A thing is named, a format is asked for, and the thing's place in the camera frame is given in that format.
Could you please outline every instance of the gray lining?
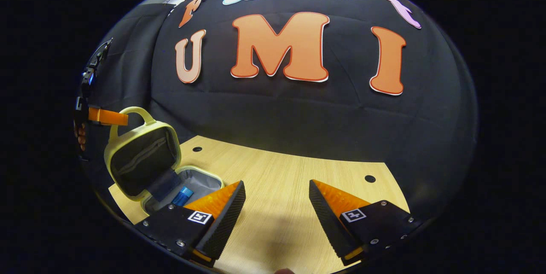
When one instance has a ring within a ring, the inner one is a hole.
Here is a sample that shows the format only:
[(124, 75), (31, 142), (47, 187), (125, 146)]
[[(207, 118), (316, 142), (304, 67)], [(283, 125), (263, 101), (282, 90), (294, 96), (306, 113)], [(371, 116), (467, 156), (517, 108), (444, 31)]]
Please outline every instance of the gray lining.
[(152, 214), (170, 204), (170, 202), (176, 197), (178, 192), (180, 192), (183, 187), (193, 191), (193, 195), (186, 202), (186, 204), (189, 204), (190, 202), (207, 196), (212, 192), (220, 190), (220, 187), (222, 186), (222, 182), (218, 179), (213, 178), (210, 175), (203, 174), (195, 169), (184, 169), (178, 176), (180, 179), (182, 179), (182, 183), (172, 190), (172, 192), (169, 193), (166, 198), (164, 198), (161, 202), (158, 202), (158, 200), (156, 200), (154, 197), (151, 197), (146, 202), (144, 208), (148, 214)]

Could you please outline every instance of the blue bottle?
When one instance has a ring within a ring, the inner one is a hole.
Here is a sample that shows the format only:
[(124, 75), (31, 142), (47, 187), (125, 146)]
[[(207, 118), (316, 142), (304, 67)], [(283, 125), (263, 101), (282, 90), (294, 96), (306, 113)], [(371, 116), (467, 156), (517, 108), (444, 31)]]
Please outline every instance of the blue bottle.
[(178, 194), (176, 195), (176, 197), (172, 200), (172, 204), (175, 204), (176, 206), (183, 206), (187, 201), (188, 199), (191, 197), (191, 195), (193, 194), (193, 191), (186, 188), (186, 187), (183, 187), (180, 192), (178, 192)]

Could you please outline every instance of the orange letter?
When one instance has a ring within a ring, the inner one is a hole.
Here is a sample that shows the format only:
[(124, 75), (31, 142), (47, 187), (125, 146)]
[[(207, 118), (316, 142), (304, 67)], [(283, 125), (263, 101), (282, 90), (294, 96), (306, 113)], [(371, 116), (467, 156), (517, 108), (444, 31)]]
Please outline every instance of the orange letter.
[(326, 15), (296, 13), (277, 35), (262, 15), (248, 15), (233, 21), (238, 29), (237, 64), (232, 68), (236, 78), (252, 78), (258, 67), (252, 62), (252, 49), (268, 76), (279, 69), (288, 49), (290, 63), (283, 73), (292, 80), (323, 82), (328, 71), (322, 66), (322, 30), (330, 22)]
[(193, 45), (193, 63), (192, 69), (187, 70), (185, 64), (185, 50), (188, 39), (183, 39), (179, 41), (174, 49), (176, 50), (176, 73), (178, 78), (184, 83), (193, 83), (199, 77), (201, 73), (201, 43), (202, 39), (205, 36), (206, 31), (202, 29), (201, 31), (195, 32), (190, 38)]
[(180, 21), (178, 27), (182, 27), (193, 17), (192, 11), (196, 11), (200, 4), (201, 0), (193, 0), (186, 5), (186, 12), (184, 13), (184, 17), (182, 18), (182, 21)]
[(372, 33), (379, 39), (379, 65), (377, 74), (370, 79), (370, 87), (380, 93), (400, 95), (404, 86), (400, 81), (402, 47), (406, 41), (402, 36), (383, 27), (372, 27)]

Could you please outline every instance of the finger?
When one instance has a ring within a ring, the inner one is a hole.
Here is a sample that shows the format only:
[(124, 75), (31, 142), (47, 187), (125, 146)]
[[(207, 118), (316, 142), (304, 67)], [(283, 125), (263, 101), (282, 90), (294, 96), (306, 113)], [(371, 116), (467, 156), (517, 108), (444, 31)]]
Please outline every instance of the finger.
[(289, 268), (281, 268), (280, 270), (277, 270), (275, 274), (294, 274), (294, 272)]

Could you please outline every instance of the letter m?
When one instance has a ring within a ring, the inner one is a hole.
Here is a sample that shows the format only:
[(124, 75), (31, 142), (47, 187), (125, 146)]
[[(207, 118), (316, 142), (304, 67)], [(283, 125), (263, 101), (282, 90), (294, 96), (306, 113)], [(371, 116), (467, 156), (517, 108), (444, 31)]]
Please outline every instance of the letter m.
[(326, 15), (296, 13), (279, 34), (262, 15), (237, 18), (233, 26), (238, 29), (237, 63), (232, 68), (236, 78), (253, 78), (258, 67), (252, 62), (252, 50), (268, 76), (274, 76), (286, 53), (290, 51), (290, 63), (283, 69), (292, 80), (323, 82), (328, 71), (322, 66), (322, 32), (330, 22)]

